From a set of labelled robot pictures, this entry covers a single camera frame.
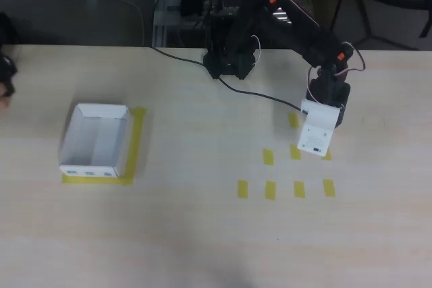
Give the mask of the person hand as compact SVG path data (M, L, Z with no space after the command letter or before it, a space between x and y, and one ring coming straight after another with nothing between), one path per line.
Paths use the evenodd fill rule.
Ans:
M0 83L0 109L4 110L9 107L10 97L7 95L7 88Z

